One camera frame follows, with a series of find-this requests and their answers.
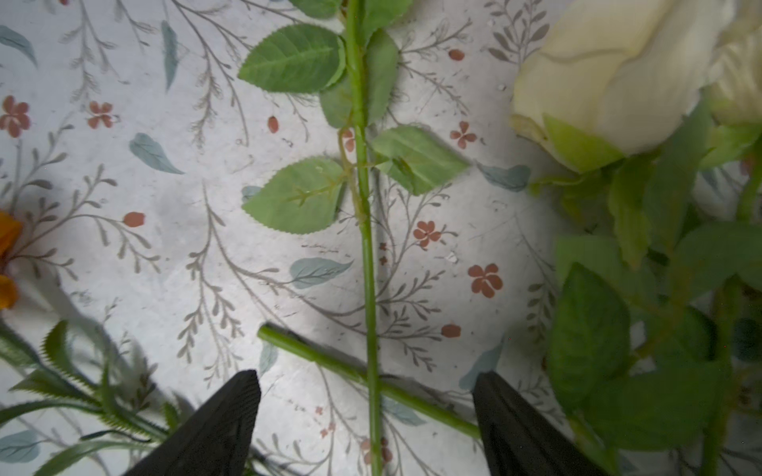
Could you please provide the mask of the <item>orange flower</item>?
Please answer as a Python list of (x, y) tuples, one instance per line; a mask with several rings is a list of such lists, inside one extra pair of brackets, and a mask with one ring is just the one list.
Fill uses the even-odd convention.
[(1, 309), (12, 309), (19, 299), (18, 287), (8, 274), (11, 252), (23, 232), (23, 224), (1, 210)]

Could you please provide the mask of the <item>orange tulip bud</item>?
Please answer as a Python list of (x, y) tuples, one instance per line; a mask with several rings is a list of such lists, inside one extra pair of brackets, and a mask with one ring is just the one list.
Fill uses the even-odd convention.
[[(327, 347), (313, 344), (311, 341), (299, 337), (296, 333), (272, 323), (266, 323), (260, 327), (257, 336), (264, 342), (274, 345), (308, 362), (315, 363), (319, 367), (329, 370), (350, 382), (367, 387), (369, 379), (366, 369), (357, 365), (357, 360), (349, 356), (328, 349)], [(481, 434), (478, 426), (464, 420), (455, 411), (446, 410), (433, 403), (424, 400), (405, 387), (397, 385), (394, 380), (381, 379), (377, 385), (381, 396), (402, 404), (413, 411), (428, 416), (436, 422), (449, 426), (453, 430), (465, 434), (473, 440), (480, 440)]]

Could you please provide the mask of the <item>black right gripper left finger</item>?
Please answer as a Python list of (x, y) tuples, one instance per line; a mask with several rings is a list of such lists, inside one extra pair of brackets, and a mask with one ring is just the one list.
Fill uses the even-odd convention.
[(237, 373), (127, 473), (135, 476), (242, 475), (260, 401), (257, 372)]

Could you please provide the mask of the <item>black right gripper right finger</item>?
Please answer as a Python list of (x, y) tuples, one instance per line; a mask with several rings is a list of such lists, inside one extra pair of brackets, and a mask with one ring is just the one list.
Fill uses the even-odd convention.
[(492, 476), (605, 474), (497, 373), (479, 374), (472, 396)]

